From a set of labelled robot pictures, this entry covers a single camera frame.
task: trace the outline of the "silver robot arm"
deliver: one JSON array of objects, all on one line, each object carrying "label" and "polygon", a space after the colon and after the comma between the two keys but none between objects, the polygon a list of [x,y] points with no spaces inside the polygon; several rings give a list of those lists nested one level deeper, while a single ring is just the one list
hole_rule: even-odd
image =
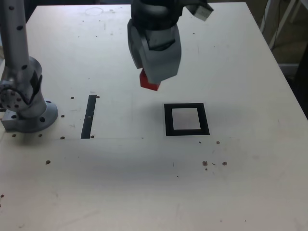
[{"label": "silver robot arm", "polygon": [[58,116],[54,103],[41,92],[42,67],[29,56],[24,0],[0,0],[0,32],[5,68],[0,81],[0,103],[6,108],[7,131],[36,132]]}]

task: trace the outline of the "red cube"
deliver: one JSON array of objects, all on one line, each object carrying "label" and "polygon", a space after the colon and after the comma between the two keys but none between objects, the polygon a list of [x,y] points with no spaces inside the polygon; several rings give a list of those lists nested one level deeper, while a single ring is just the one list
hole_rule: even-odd
[{"label": "red cube", "polygon": [[149,83],[148,77],[146,76],[146,73],[144,69],[142,69],[140,73],[140,86],[143,88],[147,88],[150,90],[158,90],[160,83],[154,84],[154,83]]}]

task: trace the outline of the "black strip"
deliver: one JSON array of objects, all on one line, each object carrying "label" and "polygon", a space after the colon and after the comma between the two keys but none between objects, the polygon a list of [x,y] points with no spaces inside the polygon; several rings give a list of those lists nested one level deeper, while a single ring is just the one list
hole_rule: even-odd
[{"label": "black strip", "polygon": [[83,121],[81,139],[90,139],[95,103],[96,103],[96,95],[89,95],[86,115]]},{"label": "black strip", "polygon": [[[210,134],[203,103],[167,103],[164,105],[164,108],[166,136],[196,136]],[[173,108],[197,108],[200,129],[174,130],[172,116]]]}]

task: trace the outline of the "table surface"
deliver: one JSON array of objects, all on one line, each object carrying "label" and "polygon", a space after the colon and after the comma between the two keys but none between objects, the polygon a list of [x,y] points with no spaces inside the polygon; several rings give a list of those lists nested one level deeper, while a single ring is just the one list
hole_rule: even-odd
[{"label": "table surface", "polygon": [[[179,73],[157,92],[140,87],[129,6],[36,8],[29,53],[59,117],[1,128],[1,230],[308,229],[308,121],[247,5],[211,6],[206,22],[184,9]],[[94,139],[81,140],[90,94]],[[164,103],[204,103],[211,135],[166,137]]]}]

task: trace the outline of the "black square outline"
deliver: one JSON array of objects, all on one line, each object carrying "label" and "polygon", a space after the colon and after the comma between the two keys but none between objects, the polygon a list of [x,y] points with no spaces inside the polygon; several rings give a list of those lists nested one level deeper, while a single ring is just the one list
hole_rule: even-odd
[{"label": "black square outline", "polygon": [[[198,136],[209,135],[205,109],[203,103],[165,103],[166,136]],[[174,130],[172,109],[174,108],[197,108],[200,129]]]}]

